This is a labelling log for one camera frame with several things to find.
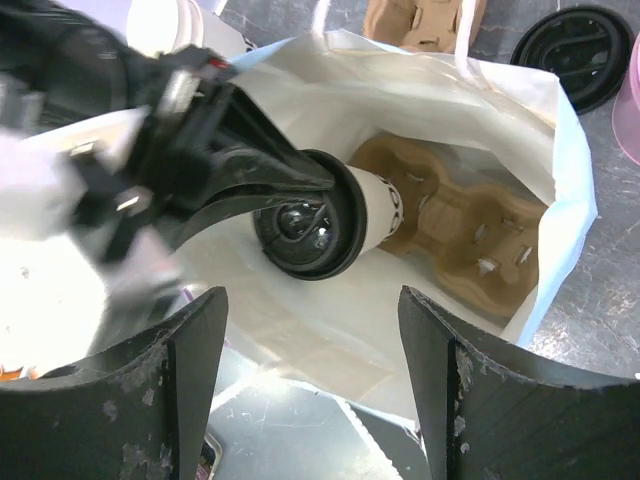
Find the pink cup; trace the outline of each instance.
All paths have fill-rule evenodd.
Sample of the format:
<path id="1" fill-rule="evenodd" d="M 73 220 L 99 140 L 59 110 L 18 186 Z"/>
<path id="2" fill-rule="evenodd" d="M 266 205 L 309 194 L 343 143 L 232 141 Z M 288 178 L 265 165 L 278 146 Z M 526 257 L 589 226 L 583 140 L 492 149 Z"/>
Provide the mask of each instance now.
<path id="1" fill-rule="evenodd" d="M 613 106 L 612 125 L 620 148 L 640 165 L 640 35 L 631 54 L 629 71 Z"/>

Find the bag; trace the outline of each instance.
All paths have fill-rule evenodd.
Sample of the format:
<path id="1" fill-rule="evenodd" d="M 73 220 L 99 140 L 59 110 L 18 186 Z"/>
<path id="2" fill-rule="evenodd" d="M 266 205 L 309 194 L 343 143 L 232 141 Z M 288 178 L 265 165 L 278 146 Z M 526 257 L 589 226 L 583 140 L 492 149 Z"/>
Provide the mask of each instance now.
<path id="1" fill-rule="evenodd" d="M 455 55 L 408 54 L 346 31 L 309 33 L 235 59 L 244 73 L 234 82 L 296 148 L 349 162 L 371 138 L 410 138 L 436 152 L 469 191 L 502 184 L 542 202 L 536 286 L 511 318 L 461 301 L 428 262 L 380 248 L 337 277 L 296 280 L 262 254 L 248 216 L 212 227 L 182 250 L 201 281 L 227 287 L 235 349 L 280 375 L 412 420 L 396 312 L 401 287 L 525 346 L 596 217 L 589 147 L 558 78 L 468 59 L 473 8 L 467 0 L 463 8 Z"/>

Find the black plastic lid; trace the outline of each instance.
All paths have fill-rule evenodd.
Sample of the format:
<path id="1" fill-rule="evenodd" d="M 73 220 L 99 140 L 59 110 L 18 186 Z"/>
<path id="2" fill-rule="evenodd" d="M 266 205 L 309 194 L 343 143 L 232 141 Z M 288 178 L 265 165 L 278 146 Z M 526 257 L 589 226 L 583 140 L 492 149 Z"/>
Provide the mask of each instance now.
<path id="1" fill-rule="evenodd" d="M 633 31 L 617 13 L 572 7 L 536 23 L 518 42 L 510 63 L 555 73 L 582 115 L 618 92 L 633 42 Z"/>
<path id="2" fill-rule="evenodd" d="M 254 213 L 256 234 L 267 257 L 301 280 L 323 280 L 358 258 L 367 230 L 360 187 L 347 167 L 319 150 L 303 150 L 335 178 L 321 202 L 297 202 Z"/>

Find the gray table surface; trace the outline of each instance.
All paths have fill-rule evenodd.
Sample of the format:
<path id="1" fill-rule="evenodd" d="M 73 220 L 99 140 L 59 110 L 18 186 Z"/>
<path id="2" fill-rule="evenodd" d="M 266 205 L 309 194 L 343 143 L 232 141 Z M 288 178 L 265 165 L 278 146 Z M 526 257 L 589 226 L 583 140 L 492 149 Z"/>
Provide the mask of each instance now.
<path id="1" fill-rule="evenodd" d="M 228 0 L 222 13 L 258 45 L 308 29 L 316 0 Z M 577 4 L 609 6 L 637 32 L 638 0 L 488 0 L 471 55 L 507 62 L 535 22 Z M 367 0 L 333 0 L 327 29 L 362 33 Z M 589 138 L 599 216 L 575 271 L 567 278 L 530 349 L 590 370 L 633 377 L 640 372 L 640 167 L 618 147 L 609 102 L 581 117 Z"/>

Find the bag handle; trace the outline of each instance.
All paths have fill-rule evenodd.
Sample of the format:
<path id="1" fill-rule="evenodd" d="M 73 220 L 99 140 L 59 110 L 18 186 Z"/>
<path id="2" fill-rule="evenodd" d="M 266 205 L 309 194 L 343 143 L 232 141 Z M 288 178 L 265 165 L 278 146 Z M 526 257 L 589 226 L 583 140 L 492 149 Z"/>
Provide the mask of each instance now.
<path id="1" fill-rule="evenodd" d="M 462 0 L 460 3 L 460 25 L 456 38 L 456 50 L 454 53 L 456 69 L 466 82 L 478 87 L 488 88 L 489 84 L 479 69 L 472 71 L 469 62 L 469 44 L 471 43 L 471 30 L 476 16 L 478 0 Z"/>

